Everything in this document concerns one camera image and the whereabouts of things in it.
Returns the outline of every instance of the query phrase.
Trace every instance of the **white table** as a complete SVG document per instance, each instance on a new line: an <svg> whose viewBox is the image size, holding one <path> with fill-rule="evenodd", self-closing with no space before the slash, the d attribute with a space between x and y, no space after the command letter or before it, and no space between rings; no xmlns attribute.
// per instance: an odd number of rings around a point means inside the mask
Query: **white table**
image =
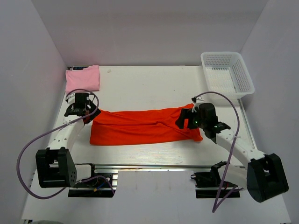
<svg viewBox="0 0 299 224"><path fill-rule="evenodd" d="M100 91L96 94L102 110L137 111L183 106L191 103L191 97L204 91L207 86L201 67L104 66L100 67ZM241 118L240 136L254 147L239 103L235 102ZM61 125L66 108L67 104L63 102L55 126ZM236 129L235 114L230 106L217 106L216 113L220 121ZM90 125L80 132L71 151L75 163L94 163L115 169L153 166L184 169L209 167L228 157L225 149L205 138L203 133L201 143L185 140L136 146L91 146ZM232 163L241 165L236 158ZM223 223L225 220L232 224L289 222L282 196L258 204L245 191L239 199L226 200L212 214L213 199L195 198L194 183L190 182L192 171L140 172L120 172L117 194L112 199L68 198L67 190L49 200L28 196L22 218L49 219L66 224L200 223L200 220L202 223ZM169 179L167 186L164 186L165 178ZM160 188L161 192L152 191L153 188ZM57 191L40 188L36 174L31 189L42 196Z"/></svg>

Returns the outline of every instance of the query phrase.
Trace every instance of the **white wall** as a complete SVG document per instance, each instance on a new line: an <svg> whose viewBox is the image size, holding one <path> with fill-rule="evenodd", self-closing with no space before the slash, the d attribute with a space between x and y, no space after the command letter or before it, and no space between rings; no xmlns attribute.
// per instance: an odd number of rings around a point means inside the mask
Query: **white wall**
<svg viewBox="0 0 299 224"><path fill-rule="evenodd" d="M16 175L22 147L49 130L61 102L66 69L36 9L29 0L0 3L0 217L19 223L27 193ZM29 183L35 153L46 140L29 148L21 161Z"/></svg>
<svg viewBox="0 0 299 224"><path fill-rule="evenodd" d="M282 159L290 190L284 194L299 223L299 1L269 0L241 54L256 92L243 100L260 150Z"/></svg>
<svg viewBox="0 0 299 224"><path fill-rule="evenodd" d="M198 65L240 52L267 0L33 0L68 66Z"/></svg>

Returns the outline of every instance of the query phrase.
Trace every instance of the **white basket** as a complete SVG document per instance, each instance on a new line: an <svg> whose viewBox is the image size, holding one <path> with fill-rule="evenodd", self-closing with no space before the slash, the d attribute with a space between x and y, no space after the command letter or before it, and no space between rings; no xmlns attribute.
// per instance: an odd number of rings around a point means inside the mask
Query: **white basket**
<svg viewBox="0 0 299 224"><path fill-rule="evenodd" d="M229 99L239 99L255 89L242 56L237 52L206 52L201 54L209 91Z"/></svg>

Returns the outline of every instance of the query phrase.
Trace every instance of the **red cloth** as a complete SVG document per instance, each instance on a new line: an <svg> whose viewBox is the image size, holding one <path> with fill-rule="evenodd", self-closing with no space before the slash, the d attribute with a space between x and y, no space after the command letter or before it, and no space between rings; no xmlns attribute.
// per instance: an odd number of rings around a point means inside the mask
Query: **red cloth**
<svg viewBox="0 0 299 224"><path fill-rule="evenodd" d="M182 108L150 111L108 112L93 120L90 144L99 146L137 145L193 139L201 141L199 129L179 129L175 125Z"/></svg>

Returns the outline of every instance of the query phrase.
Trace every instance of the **folded pink towel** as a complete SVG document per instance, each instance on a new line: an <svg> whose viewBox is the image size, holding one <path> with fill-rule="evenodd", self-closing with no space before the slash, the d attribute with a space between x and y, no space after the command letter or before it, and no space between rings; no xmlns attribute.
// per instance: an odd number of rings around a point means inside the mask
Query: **folded pink towel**
<svg viewBox="0 0 299 224"><path fill-rule="evenodd" d="M68 94L74 89L86 89L89 91L99 91L100 70L98 65L89 66L83 70L65 71L66 88Z"/></svg>

